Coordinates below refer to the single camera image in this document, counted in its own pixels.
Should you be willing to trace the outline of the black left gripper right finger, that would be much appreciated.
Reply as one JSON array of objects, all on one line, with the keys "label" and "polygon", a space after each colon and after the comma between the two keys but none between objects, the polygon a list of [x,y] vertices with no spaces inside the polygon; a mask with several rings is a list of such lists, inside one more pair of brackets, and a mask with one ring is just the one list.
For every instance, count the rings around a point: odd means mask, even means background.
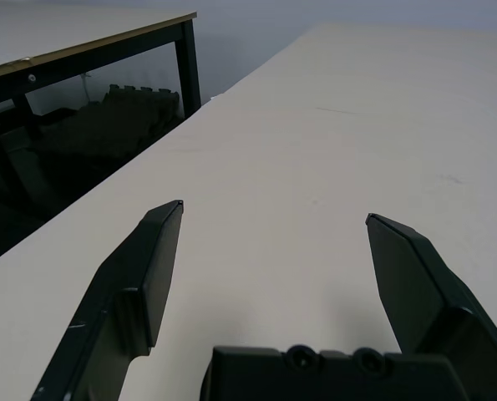
[{"label": "black left gripper right finger", "polygon": [[448,359],[471,400],[497,400],[497,327],[428,238],[387,217],[366,219],[383,304],[403,353]]}]

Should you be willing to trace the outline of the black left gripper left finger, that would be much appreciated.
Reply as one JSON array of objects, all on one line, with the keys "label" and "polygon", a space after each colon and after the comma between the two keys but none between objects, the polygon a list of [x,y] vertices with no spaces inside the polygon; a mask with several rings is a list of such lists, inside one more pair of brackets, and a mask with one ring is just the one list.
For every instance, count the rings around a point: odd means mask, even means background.
[{"label": "black left gripper left finger", "polygon": [[155,346],[174,271],[181,200],[149,210],[102,262],[34,400],[116,400],[129,366]]}]

